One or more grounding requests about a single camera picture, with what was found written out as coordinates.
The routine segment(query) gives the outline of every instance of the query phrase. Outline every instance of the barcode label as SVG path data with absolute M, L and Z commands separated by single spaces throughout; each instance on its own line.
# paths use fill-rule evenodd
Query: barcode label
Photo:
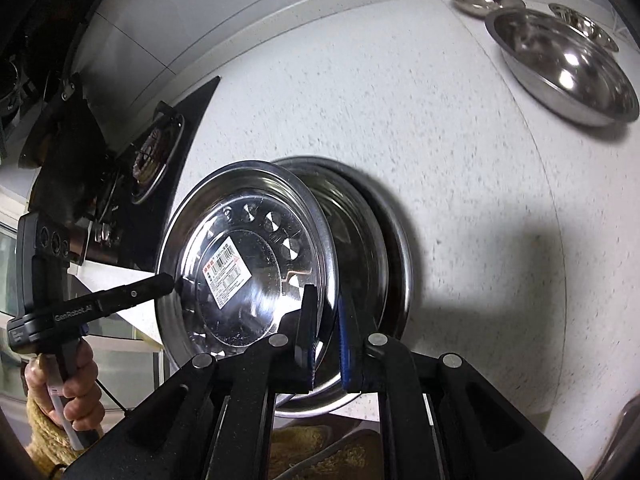
M 230 237 L 222 242 L 204 265 L 202 273 L 220 309 L 251 278 L 249 269 Z

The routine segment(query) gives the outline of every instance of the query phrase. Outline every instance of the human hand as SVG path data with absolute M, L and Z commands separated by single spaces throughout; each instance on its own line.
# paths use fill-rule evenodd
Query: human hand
M 38 356 L 31 359 L 24 371 L 24 378 L 31 397 L 42 412 L 53 423 L 62 426 L 62 421 L 49 397 L 47 375 L 41 358 L 42 356 Z M 83 339 L 78 343 L 76 367 L 78 369 L 74 376 L 68 378 L 63 386 L 65 397 L 73 399 L 66 404 L 64 415 L 67 420 L 73 422 L 76 431 L 95 430 L 104 418 L 104 406 L 100 402 L 102 391 L 95 383 L 98 365 L 94 361 L 94 351 Z

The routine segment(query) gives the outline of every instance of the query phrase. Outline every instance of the cable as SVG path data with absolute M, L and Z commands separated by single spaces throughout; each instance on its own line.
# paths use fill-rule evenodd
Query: cable
M 102 390 L 109 396 L 109 398 L 113 402 L 115 402 L 116 405 L 122 410 L 122 412 L 124 413 L 124 416 L 129 415 L 129 410 L 125 408 L 118 399 L 116 399 L 114 396 L 111 395 L 111 392 L 104 387 L 104 384 L 102 384 L 98 379 L 96 379 L 95 382 L 98 383 L 98 386 L 100 386 Z

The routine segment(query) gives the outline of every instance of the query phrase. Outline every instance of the stove burner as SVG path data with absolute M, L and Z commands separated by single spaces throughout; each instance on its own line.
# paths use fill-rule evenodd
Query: stove burner
M 131 168 L 135 180 L 131 193 L 134 204 L 142 204 L 162 180 L 183 129 L 184 117 L 177 115 L 167 124 L 155 127 L 145 139 Z

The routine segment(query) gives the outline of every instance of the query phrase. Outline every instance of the beige knit sleeve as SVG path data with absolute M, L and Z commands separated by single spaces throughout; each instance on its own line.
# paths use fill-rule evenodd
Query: beige knit sleeve
M 45 476 L 48 477 L 57 464 L 67 466 L 82 454 L 82 451 L 72 449 L 65 431 L 42 413 L 31 396 L 27 396 L 27 417 L 31 442 L 26 450 Z

